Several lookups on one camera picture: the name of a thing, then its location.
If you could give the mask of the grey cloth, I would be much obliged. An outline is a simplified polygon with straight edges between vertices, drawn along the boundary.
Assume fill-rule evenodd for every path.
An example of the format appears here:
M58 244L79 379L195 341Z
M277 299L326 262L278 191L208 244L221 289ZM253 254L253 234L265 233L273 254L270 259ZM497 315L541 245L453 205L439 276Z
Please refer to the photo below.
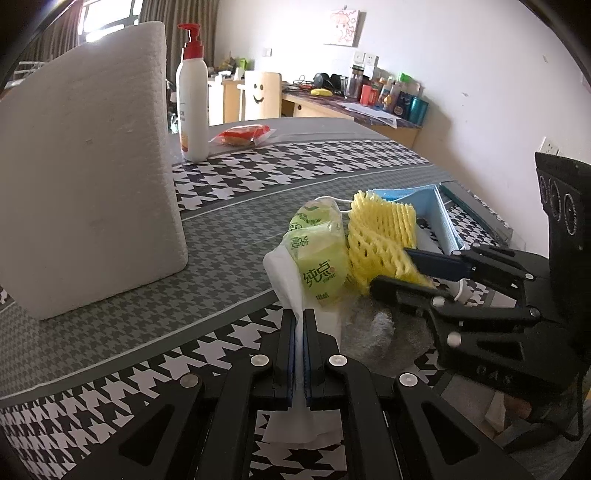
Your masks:
M397 377L433 347L427 321L360 296L342 313L341 352L370 371Z

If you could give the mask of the white tissue sheet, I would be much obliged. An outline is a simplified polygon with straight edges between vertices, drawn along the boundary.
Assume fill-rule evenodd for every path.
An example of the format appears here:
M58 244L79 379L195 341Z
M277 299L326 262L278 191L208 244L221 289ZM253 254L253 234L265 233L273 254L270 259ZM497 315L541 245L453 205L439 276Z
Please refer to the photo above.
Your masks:
M270 414L263 434L266 443L294 448L324 448L342 436L339 412L311 411L304 396L304 307L307 305L297 264L286 246L280 244L263 257L273 291L284 310L294 314L294 395L290 409Z

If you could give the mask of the yellow foam fruit net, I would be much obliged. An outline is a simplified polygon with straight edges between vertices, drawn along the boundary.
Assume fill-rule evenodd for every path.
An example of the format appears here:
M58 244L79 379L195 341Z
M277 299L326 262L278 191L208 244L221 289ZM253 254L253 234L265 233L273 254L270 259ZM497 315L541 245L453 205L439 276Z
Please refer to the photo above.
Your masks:
M356 193L349 211L349 263L363 295L379 276L432 286L407 254L417 247L416 227L413 205L387 201L375 192Z

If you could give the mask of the green tissue pack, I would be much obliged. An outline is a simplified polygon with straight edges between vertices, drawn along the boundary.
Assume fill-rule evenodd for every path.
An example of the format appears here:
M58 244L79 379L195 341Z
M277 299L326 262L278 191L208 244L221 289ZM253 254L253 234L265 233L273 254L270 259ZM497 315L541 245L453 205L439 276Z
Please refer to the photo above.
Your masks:
M304 285L304 293L321 305L341 296L349 277L349 251L339 199L329 196L308 201L291 218L283 235Z

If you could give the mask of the houndstooth table cloth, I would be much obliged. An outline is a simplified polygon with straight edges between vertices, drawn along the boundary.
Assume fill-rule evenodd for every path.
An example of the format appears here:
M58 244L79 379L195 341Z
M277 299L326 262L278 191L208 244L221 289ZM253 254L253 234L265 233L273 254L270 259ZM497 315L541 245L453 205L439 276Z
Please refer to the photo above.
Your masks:
M217 376L280 325L263 257L304 202L450 174L354 122L271 122L263 147L172 158L188 247L179 273L38 321L1 297L3 478L58 479L187 373Z

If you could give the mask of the teal bottle on desk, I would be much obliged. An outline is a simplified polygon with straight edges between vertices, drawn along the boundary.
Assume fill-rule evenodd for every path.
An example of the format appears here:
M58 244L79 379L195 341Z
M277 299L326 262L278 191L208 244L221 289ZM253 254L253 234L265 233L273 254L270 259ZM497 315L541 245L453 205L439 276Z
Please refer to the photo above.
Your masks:
M414 97L409 111L409 121L420 127L423 126L429 108L429 103L419 97Z

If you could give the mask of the wooden desk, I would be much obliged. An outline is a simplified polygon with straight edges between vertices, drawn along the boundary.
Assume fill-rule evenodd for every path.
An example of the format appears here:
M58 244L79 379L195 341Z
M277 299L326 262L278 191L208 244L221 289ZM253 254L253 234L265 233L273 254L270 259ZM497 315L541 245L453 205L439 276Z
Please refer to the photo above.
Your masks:
M238 89L239 95L238 120L245 121L245 82L240 81L236 89ZM378 123L372 118L346 111L341 105L342 102L346 101L339 96L315 97L311 96L310 92L301 90L300 88L295 90L287 88L287 90L283 90L281 116L294 118L338 118L354 121L356 124L367 127L408 148L414 148L415 142L422 131L420 126L404 119L399 119L398 127L392 128L388 125Z

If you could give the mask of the white papers on desk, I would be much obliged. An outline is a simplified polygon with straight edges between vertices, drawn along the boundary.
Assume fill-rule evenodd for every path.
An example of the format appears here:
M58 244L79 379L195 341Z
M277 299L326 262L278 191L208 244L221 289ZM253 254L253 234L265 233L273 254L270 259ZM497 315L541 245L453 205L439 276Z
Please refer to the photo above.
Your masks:
M398 127L398 117L381 109L376 109L370 106L365 106L359 103L341 103L346 111L360 114L363 117L372 118L378 123L388 125L392 128Z

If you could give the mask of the white styrofoam box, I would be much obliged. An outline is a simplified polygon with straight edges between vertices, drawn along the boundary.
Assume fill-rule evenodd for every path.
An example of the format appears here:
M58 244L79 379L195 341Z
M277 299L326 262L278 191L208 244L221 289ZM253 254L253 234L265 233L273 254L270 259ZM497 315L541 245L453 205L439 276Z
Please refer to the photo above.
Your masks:
M35 319L187 264L165 48L162 24L128 27L49 62L1 102L1 284Z

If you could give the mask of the yellow object on desk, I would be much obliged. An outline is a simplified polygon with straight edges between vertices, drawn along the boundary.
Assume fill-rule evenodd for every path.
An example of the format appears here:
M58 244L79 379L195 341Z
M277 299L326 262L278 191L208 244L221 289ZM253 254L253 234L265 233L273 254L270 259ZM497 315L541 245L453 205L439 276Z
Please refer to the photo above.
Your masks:
M310 91L311 96L315 97L331 97L334 93L331 90L325 88L314 88Z

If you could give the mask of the red snack packet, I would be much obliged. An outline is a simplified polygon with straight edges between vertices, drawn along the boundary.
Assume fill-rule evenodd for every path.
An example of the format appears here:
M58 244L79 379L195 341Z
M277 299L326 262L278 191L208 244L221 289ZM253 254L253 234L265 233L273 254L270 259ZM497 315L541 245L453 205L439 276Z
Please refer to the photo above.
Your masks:
M218 133L211 143L231 147L259 146L269 140L275 131L266 124L239 125Z

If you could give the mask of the wooden chair with smiley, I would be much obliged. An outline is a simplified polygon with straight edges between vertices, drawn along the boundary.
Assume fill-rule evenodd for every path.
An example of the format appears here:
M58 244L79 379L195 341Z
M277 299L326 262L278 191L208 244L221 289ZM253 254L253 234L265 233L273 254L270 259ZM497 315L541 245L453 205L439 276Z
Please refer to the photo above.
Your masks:
M245 72L245 121L280 118L282 101L280 73Z

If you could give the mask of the white lotion pump bottle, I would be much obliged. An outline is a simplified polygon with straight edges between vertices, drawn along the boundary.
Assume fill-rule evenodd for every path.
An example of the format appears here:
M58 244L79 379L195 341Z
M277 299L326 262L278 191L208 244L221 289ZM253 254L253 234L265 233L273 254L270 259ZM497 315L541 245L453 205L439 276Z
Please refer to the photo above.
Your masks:
M182 58L176 70L176 104L179 142L183 158L197 163L208 156L207 119L208 69L204 62L204 45L199 39L200 25L182 23L187 32Z

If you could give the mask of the brown left curtain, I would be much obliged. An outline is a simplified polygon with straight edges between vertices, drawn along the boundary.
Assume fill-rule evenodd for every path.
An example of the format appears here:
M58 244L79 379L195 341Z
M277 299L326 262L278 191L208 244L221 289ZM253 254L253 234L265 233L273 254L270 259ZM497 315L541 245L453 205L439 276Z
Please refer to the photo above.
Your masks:
M217 23L218 0L143 0L139 22L159 21L164 25L166 38L166 67L168 80L175 78L181 61L181 49L187 33L180 24L200 25L199 39L204 44L204 61L212 66Z

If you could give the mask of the wall picture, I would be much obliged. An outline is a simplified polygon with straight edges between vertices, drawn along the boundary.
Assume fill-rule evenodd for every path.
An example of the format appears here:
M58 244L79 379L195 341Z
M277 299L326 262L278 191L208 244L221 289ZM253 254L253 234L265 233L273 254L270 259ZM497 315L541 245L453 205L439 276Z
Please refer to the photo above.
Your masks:
M353 47L356 44L361 12L344 6L325 17L324 43L328 45Z

